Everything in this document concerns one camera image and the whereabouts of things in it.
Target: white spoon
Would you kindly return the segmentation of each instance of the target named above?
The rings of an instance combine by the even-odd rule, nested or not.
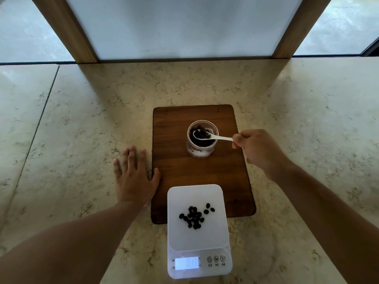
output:
[[[197,138],[198,140],[221,139],[221,140],[230,140],[231,142],[233,141],[233,139],[231,137],[218,136],[218,135],[211,134],[211,133],[208,133],[208,134],[211,136],[210,138],[198,138],[198,137],[195,136],[195,131],[193,132],[193,136],[195,138]]]

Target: digital kitchen scale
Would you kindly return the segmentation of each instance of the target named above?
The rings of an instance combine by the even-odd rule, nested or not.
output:
[[[204,214],[209,203],[215,212]],[[188,228],[179,215],[196,206],[201,228]],[[233,267],[224,196],[215,184],[171,187],[167,193],[167,270],[174,279],[228,274]]]

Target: scale display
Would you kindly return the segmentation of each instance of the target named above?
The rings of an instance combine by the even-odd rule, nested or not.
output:
[[[198,257],[175,258],[175,270],[197,269],[199,268]]]

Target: left hand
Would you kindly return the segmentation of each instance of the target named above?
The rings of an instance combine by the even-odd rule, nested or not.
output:
[[[123,152],[122,167],[120,161],[115,158],[113,171],[116,178],[117,202],[131,201],[143,207],[154,196],[161,173],[158,168],[154,169],[154,177],[151,181],[146,174],[146,150],[140,151],[140,157],[136,165],[136,147],[133,145]]]

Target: marble countertop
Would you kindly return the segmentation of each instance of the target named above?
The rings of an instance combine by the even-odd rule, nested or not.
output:
[[[0,245],[115,203],[111,161],[152,149],[159,106],[230,104],[239,130],[265,128],[297,164],[379,226],[375,58],[62,65]],[[257,213],[228,219],[233,270],[177,283],[345,283],[287,197],[247,164]],[[145,207],[102,283],[174,283],[167,226]]]

